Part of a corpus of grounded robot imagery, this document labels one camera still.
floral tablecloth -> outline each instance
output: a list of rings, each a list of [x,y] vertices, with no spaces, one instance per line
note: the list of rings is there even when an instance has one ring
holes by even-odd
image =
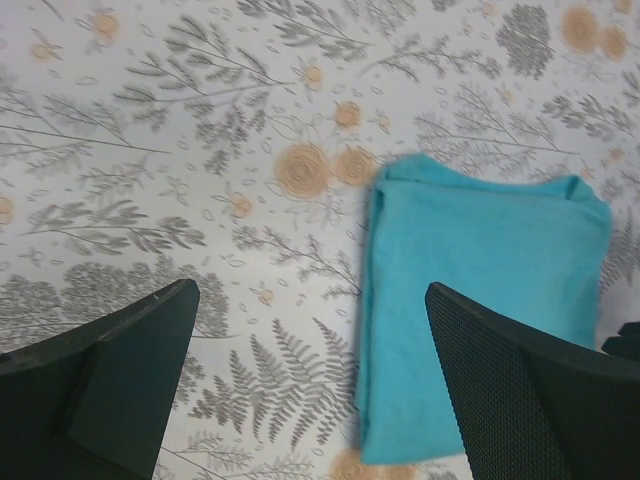
[[[25,0],[0,22],[0,350],[195,278],[156,480],[471,478],[355,450],[367,185],[403,153],[581,175],[616,215],[598,341],[638,320],[638,2]]]

towel fold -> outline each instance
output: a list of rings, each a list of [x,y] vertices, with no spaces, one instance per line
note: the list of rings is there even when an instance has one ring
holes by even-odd
[[[461,453],[424,308],[428,285],[593,348],[610,208],[576,176],[497,184],[425,155],[385,167],[372,195],[356,392],[362,460]]]

folded towel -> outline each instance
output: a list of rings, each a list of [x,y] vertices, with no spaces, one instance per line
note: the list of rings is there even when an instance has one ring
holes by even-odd
[[[486,182],[424,155],[373,188],[356,405],[362,460],[463,451],[424,309],[442,282],[503,315],[593,347],[611,211],[579,177]]]

gray branch print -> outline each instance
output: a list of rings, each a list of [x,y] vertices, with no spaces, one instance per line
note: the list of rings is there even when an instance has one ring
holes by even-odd
[[[553,59],[547,12],[540,6],[517,4],[504,16],[496,39],[498,45],[507,49],[508,65],[517,75],[538,80]]]
[[[255,54],[232,48],[215,24],[205,26],[182,15],[169,25],[169,32],[165,45],[172,54],[148,52],[137,66],[127,68],[145,83],[126,83],[114,97],[131,109],[134,123],[146,124],[152,131],[165,126],[173,108],[182,105],[196,122],[196,138],[211,151],[205,170],[220,176],[229,161],[243,153],[250,132],[264,129],[273,89],[294,82],[272,78]],[[218,88],[211,90],[210,85]],[[224,100],[215,101],[216,97]]]
[[[139,221],[148,215],[139,213],[132,203],[120,200],[95,209],[85,202],[49,205],[29,216],[32,227],[22,235],[64,235],[64,246],[84,256],[122,255],[122,250],[132,244],[143,252],[156,254],[174,246],[206,246],[204,233],[191,228],[182,217],[161,218],[154,228],[139,226]]]
[[[86,199],[91,203],[102,206],[112,203],[118,195],[128,195],[134,192],[136,187],[142,187],[140,177],[153,180],[153,175],[146,168],[146,162],[151,154],[144,155],[135,163],[123,163],[113,165],[108,172],[91,167],[87,173],[77,177],[80,187],[90,186]]]
[[[365,3],[390,3],[390,0],[365,0]],[[238,8],[253,18],[273,15],[283,20],[280,24],[274,24],[274,27],[287,47],[317,45],[327,58],[354,61],[366,58],[367,48],[373,46],[347,36],[340,15],[331,8],[325,10],[311,0],[304,0],[298,5],[290,0],[239,0]]]
[[[207,431],[189,437],[188,447],[184,450],[161,449],[197,467],[198,475],[193,480],[315,480],[314,465],[306,456],[285,455],[251,467],[249,462],[254,459],[253,454],[241,447],[226,446],[220,436]]]
[[[566,160],[560,163],[534,168],[533,171],[527,175],[527,180],[531,183],[543,183],[564,175],[571,175],[571,170]]]
[[[609,252],[602,265],[601,292],[606,292],[622,279],[631,285],[638,269],[640,269],[640,232],[636,232],[631,208],[629,208],[624,225],[614,228]]]
[[[633,200],[640,203],[640,173],[633,170],[622,170],[620,172],[620,182],[624,189],[630,190],[634,194]]]
[[[247,368],[232,350],[229,359],[232,382],[215,375],[215,391],[202,391],[202,399],[197,401],[191,416],[215,417],[221,425],[230,421],[238,433],[243,432],[251,416],[256,439],[266,429],[271,442],[291,423],[292,449],[316,426],[316,439],[324,445],[337,424],[355,412],[357,367],[345,340],[319,320],[314,321],[324,337],[326,354],[313,353],[311,345],[287,332],[276,319],[273,334],[280,357],[252,335],[256,370]]]
[[[599,191],[603,200],[612,203],[624,194],[625,187],[618,178],[610,176],[602,181]]]
[[[556,145],[556,131],[543,117],[509,113],[507,119],[493,106],[489,94],[474,84],[460,86],[456,119],[448,125],[435,113],[416,117],[420,148],[467,175],[480,176],[495,168],[505,178],[528,170],[539,152],[575,155]]]
[[[342,0],[342,6],[348,15],[364,19],[386,37],[416,13],[413,0]]]
[[[202,365],[200,365],[193,355],[187,352],[182,373],[180,374],[180,381],[176,388],[176,395],[173,398],[172,408],[174,410],[177,409],[181,403],[185,405],[189,403],[191,394],[197,392],[196,387],[198,382],[204,380],[204,377]]]
[[[93,145],[167,153],[127,141],[122,116],[104,102],[87,106],[66,96],[45,95],[44,104],[39,106],[29,92],[16,84],[17,77],[0,65],[0,116],[6,118],[0,124],[0,166],[17,159],[28,165],[25,173],[42,179],[80,167],[83,157],[92,156]],[[23,126],[22,121],[35,122],[36,126]],[[107,138],[89,137],[98,130]]]
[[[444,12],[447,8],[453,7],[457,4],[458,0],[431,0],[431,3],[433,4],[433,9],[436,12]]]
[[[459,53],[447,52],[448,44],[449,37],[445,35],[434,38],[431,47],[425,48],[420,35],[413,34],[401,44],[394,45],[392,55],[373,62],[360,70],[359,76],[362,77],[374,68],[382,66],[388,70],[403,73],[415,83],[420,83],[415,65],[427,65],[433,68],[438,78],[446,76],[447,66],[451,66],[458,75],[468,74],[469,68],[476,68],[492,80],[500,75],[501,67],[495,58],[482,59],[479,50],[464,50]]]
[[[622,92],[627,99],[627,106],[637,107],[640,105],[640,80],[638,79],[638,75],[633,71],[622,72],[622,78],[628,87]]]
[[[338,251],[334,258],[327,258],[322,252],[320,243],[313,235],[307,236],[307,248],[301,250],[281,234],[265,227],[264,236],[260,237],[253,227],[239,227],[233,230],[233,243],[240,250],[272,249],[278,253],[271,257],[274,265],[288,265],[292,262],[302,262],[298,267],[298,278],[305,282],[309,277],[323,276],[338,280],[338,284],[330,286],[322,295],[326,300],[341,296],[359,296],[362,292],[356,280],[352,262],[343,251]]]
[[[136,262],[129,270],[86,262],[69,268],[65,286],[32,282],[12,275],[0,285],[0,350],[9,351],[37,343],[88,321],[103,317],[182,278],[192,278],[200,288],[200,306],[193,338],[227,337],[229,299],[213,273],[201,275],[193,265],[177,267],[160,255],[155,268]],[[185,363],[179,403],[189,400],[193,382],[201,380],[197,362]]]
[[[578,105],[579,110],[574,108],[569,98],[559,95],[544,102],[542,114],[559,119],[566,128],[584,128],[589,137],[600,138],[604,142],[615,139],[620,132],[635,138],[635,122],[615,105],[605,107],[593,95],[585,96]]]
[[[176,476],[171,470],[158,462],[156,463],[156,468],[153,470],[151,480],[176,480]]]
[[[49,9],[53,14],[58,17],[58,20],[64,22],[64,17],[60,14],[60,12],[49,2],[49,0],[41,0],[41,2]]]

white patterned surface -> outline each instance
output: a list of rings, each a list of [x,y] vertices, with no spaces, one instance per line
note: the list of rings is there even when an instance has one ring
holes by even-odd
[[[157,480],[470,478],[345,452],[366,185],[404,152],[580,174],[616,214],[599,339],[638,320],[633,0],[27,0],[0,21],[0,349],[196,278]]]

